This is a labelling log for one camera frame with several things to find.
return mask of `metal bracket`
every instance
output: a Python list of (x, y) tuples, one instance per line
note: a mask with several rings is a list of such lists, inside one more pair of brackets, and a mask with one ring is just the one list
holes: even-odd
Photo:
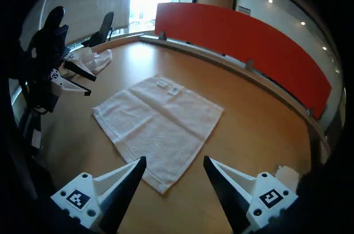
[(250, 72), (253, 72), (253, 60), (252, 59), (248, 59), (247, 62), (246, 62), (246, 67), (245, 69), (250, 71)]
[(158, 36), (158, 39), (160, 39), (160, 40), (167, 40), (167, 38), (166, 38), (166, 35), (165, 35), (165, 32), (164, 32), (164, 31), (161, 31), (161, 32), (160, 32), (160, 35)]

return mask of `screw hole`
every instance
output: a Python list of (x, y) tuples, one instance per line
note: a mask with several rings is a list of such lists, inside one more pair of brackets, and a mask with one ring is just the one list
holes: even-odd
[(87, 214), (88, 214), (88, 216), (93, 217), (93, 216), (96, 215), (96, 212), (95, 212), (94, 210), (92, 210), (92, 209), (89, 209), (89, 210), (87, 211)]
[(261, 215), (262, 214), (262, 210), (261, 209), (256, 209), (253, 211), (254, 215)]
[(78, 217), (73, 217), (73, 219), (75, 220), (75, 222), (76, 222), (77, 224), (80, 224), (81, 220), (80, 220)]

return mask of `white towel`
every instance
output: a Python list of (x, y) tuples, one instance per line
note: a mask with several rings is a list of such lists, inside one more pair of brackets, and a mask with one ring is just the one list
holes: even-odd
[[(103, 70), (112, 60), (112, 50), (105, 50), (98, 54), (93, 53), (91, 48), (80, 48), (72, 52), (74, 56), (81, 58), (81, 62), (94, 74), (97, 75)], [(75, 73), (68, 69), (61, 68), (60, 74), (63, 76), (73, 76)]]
[(186, 171), (222, 112), (220, 106), (158, 75), (93, 108), (126, 162), (146, 156), (143, 179), (161, 194)]

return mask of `red partition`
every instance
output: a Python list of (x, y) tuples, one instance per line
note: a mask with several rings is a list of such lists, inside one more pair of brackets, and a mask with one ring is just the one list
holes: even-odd
[(299, 45), (272, 26), (253, 17), (206, 4), (159, 4), (155, 33), (187, 41), (246, 62), (291, 92), (320, 117), (331, 86)]

